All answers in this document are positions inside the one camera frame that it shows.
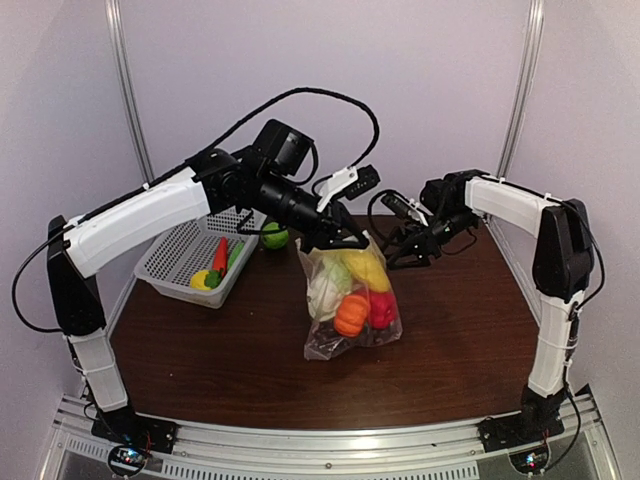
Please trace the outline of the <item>clear dotted zip top bag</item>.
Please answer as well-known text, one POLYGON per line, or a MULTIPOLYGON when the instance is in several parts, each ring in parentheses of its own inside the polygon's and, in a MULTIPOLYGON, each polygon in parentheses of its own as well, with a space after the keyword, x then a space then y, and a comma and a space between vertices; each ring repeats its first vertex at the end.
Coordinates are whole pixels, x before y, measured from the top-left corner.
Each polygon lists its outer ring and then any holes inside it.
POLYGON ((302 252, 310 329, 303 355, 329 361, 353 348, 371 348, 399 340, 403 325, 386 261, 368 231, 364 249, 302 252))

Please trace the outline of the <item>red toy bell pepper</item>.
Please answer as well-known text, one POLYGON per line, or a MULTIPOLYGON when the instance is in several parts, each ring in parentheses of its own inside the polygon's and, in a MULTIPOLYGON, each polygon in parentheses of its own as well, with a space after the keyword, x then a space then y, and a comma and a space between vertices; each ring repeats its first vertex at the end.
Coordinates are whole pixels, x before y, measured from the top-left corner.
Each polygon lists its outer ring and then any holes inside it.
POLYGON ((369 292, 369 323, 375 330, 388 328, 397 318, 395 295, 391 292, 369 292))

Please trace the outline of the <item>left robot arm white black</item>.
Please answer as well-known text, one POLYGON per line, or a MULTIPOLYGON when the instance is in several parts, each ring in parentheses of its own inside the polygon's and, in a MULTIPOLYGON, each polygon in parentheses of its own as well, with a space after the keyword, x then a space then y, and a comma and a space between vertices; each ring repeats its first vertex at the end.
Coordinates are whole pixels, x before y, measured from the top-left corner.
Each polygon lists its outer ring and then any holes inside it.
POLYGON ((290 181, 311 138, 270 119, 254 142, 229 154, 209 146, 162 178, 88 214, 50 221, 47 276, 59 327, 88 381, 99 417, 123 444, 146 430, 135 413, 106 338, 95 276, 111 260, 187 221, 235 207, 256 210, 302 236, 301 249, 364 249, 368 238, 340 202, 357 179, 336 173, 317 198, 290 181))

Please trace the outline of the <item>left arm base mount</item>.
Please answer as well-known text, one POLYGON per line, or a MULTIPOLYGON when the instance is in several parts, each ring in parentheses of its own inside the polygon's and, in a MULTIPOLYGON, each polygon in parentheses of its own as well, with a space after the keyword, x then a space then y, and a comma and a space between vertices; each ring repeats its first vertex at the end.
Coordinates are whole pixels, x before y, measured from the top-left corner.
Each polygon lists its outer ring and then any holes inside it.
POLYGON ((170 454, 177 440, 178 425, 173 421, 138 416, 134 425, 125 431, 114 422, 109 424, 96 415, 91 434, 106 439, 109 448, 106 464, 119 478, 131 478, 149 467, 157 453, 170 454))

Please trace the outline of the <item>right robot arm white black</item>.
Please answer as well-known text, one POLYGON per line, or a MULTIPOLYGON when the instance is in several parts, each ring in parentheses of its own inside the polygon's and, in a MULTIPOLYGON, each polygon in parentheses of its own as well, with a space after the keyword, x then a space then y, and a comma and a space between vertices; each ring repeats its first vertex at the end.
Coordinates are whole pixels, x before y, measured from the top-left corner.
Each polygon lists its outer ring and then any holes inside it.
POLYGON ((486 218, 534 240, 531 279, 539 313, 533 367, 519 413, 497 424, 526 442, 552 431, 570 395, 568 372, 596 260, 584 203, 538 193, 481 170, 429 180, 416 200, 386 190, 381 202, 403 223, 380 237, 391 269, 430 265, 455 236, 486 218))

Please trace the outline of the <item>yellow toy banana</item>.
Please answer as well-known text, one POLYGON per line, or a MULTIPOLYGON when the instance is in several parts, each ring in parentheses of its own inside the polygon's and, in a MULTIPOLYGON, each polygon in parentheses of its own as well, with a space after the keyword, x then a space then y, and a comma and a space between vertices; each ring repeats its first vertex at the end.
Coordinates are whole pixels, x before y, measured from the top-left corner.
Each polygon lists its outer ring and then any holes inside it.
POLYGON ((391 290, 391 283, 383 264, 371 251, 347 250, 342 261, 352 276, 369 290, 384 293, 391 290))

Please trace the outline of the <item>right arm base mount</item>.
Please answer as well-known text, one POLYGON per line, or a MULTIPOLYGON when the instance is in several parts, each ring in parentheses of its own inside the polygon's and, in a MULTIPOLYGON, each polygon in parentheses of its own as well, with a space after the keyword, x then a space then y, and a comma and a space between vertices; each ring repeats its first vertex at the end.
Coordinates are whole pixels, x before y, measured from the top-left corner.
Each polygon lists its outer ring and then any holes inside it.
POLYGON ((511 466, 523 475, 542 474, 551 464, 549 440, 565 431, 559 419, 542 429, 528 428, 522 414, 486 417, 477 424, 478 437, 486 453, 506 450, 511 466))

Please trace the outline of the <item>green toy apple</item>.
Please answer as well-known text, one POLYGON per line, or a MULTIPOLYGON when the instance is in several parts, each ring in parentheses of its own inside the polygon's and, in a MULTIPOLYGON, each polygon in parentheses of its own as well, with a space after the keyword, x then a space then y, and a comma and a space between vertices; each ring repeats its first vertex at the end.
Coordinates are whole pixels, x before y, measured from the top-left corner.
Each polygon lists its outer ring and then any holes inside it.
POLYGON ((260 238, 266 249, 280 250, 288 244, 289 232, 277 222, 269 222, 262 227, 260 238))

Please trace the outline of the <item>orange toy pumpkin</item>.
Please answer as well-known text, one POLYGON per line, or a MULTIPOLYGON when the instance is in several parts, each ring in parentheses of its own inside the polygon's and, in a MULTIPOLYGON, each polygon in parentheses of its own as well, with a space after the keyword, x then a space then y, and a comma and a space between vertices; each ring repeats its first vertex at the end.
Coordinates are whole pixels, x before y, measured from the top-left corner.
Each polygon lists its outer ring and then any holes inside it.
POLYGON ((357 337, 369 316, 369 301, 360 295, 347 295, 339 305, 334 317, 334 329, 342 336, 357 337))

